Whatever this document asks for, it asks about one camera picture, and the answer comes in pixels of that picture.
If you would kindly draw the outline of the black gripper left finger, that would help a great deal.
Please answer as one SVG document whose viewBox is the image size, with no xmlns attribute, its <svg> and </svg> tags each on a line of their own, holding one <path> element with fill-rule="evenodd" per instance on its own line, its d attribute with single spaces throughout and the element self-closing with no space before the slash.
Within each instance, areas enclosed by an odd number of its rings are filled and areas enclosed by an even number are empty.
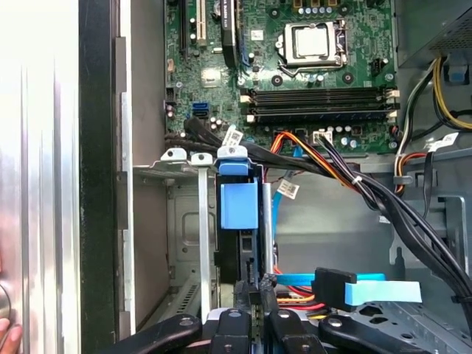
<svg viewBox="0 0 472 354">
<path fill-rule="evenodd" d="M 252 317 L 247 282 L 236 283 L 234 305 L 212 310 L 205 322 L 190 314 L 177 314 L 100 352 L 250 353 Z"/>
</svg>

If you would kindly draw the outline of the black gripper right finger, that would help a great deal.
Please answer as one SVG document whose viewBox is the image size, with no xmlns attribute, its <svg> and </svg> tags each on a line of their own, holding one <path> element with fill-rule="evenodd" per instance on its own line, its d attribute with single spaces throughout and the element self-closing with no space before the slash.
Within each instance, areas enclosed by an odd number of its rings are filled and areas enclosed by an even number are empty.
<svg viewBox="0 0 472 354">
<path fill-rule="evenodd" d="M 329 315 L 313 326 L 277 304 L 273 274 L 259 283 L 266 353 L 426 353 L 427 351 L 349 316 Z"/>
</svg>

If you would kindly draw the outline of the person's bare hand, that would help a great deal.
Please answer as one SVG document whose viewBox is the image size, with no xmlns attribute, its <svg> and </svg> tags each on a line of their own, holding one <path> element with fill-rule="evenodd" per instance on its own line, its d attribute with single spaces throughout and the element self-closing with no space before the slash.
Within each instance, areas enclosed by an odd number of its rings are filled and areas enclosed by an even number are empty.
<svg viewBox="0 0 472 354">
<path fill-rule="evenodd" d="M 8 318 L 0 321 L 1 354 L 16 354 L 21 346 L 23 328 L 20 324 L 10 324 Z"/>
</svg>

